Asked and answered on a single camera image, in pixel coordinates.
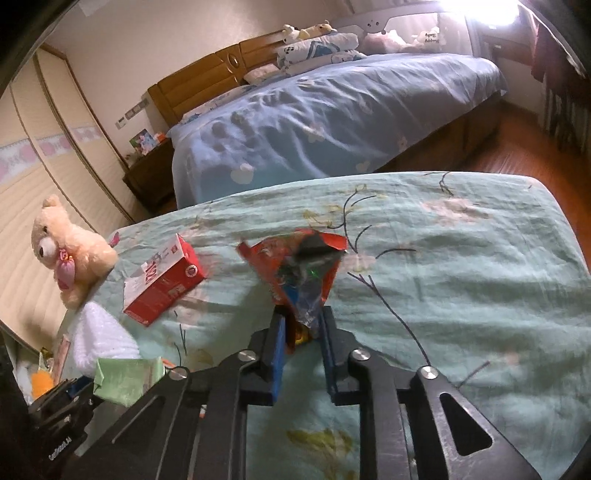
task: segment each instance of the teddy bear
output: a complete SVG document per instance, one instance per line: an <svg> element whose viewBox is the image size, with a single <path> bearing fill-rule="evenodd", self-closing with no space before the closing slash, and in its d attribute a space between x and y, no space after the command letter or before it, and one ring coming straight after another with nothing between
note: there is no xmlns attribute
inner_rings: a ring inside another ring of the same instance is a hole
<svg viewBox="0 0 591 480"><path fill-rule="evenodd" d="M117 252L98 233L70 222L57 195L43 201L33 222L31 246L39 262L54 271L68 309L78 308L91 286L107 275L118 259Z"/></svg>

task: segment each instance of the white knitted cloth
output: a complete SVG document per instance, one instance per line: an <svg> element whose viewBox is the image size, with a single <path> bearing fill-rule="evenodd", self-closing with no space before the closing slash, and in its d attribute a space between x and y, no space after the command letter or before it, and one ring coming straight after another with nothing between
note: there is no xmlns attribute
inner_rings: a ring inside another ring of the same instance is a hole
<svg viewBox="0 0 591 480"><path fill-rule="evenodd" d="M93 378L99 358L141 358L134 338L115 317L93 301L84 305L80 312L73 349L76 368Z"/></svg>

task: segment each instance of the wardrobe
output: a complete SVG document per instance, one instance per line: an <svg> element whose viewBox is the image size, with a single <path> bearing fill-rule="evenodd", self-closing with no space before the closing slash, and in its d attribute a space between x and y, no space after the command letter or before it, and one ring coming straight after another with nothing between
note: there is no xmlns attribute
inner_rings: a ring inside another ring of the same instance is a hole
<svg viewBox="0 0 591 480"><path fill-rule="evenodd" d="M77 225L109 238L148 217L60 53L39 49L0 98L0 327L51 349L65 307L35 258L31 228L57 194Z"/></svg>

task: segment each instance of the pink bow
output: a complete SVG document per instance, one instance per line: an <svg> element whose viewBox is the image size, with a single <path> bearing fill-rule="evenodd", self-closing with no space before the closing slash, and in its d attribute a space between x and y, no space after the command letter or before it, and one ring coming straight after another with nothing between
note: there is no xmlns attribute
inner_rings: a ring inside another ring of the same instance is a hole
<svg viewBox="0 0 591 480"><path fill-rule="evenodd" d="M60 248L60 256L54 269L54 278L57 280L57 286L60 287L61 291L72 287L75 275L76 264L74 258L68 254L65 248Z"/></svg>

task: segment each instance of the metal screw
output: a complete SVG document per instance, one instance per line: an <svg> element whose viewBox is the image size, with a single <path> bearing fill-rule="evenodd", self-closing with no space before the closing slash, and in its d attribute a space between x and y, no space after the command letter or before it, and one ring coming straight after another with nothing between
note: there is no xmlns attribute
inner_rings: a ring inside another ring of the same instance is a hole
<svg viewBox="0 0 591 480"><path fill-rule="evenodd" d="M433 380L433 378L439 376L439 372L437 371L437 368L427 365L426 367L421 368L421 375L427 380Z"/></svg>
<svg viewBox="0 0 591 480"><path fill-rule="evenodd" d="M371 353L369 353L365 348L356 348L351 352L351 356L360 362L365 362L369 357L371 357Z"/></svg>
<svg viewBox="0 0 591 480"><path fill-rule="evenodd" d="M182 367L173 368L170 372L168 372L168 376L172 380L184 380L187 378L187 371Z"/></svg>
<svg viewBox="0 0 591 480"><path fill-rule="evenodd" d="M238 359L241 362L254 362L254 360L256 360L257 358L258 357L256 356L256 353L252 350L243 350L241 352L238 352Z"/></svg>

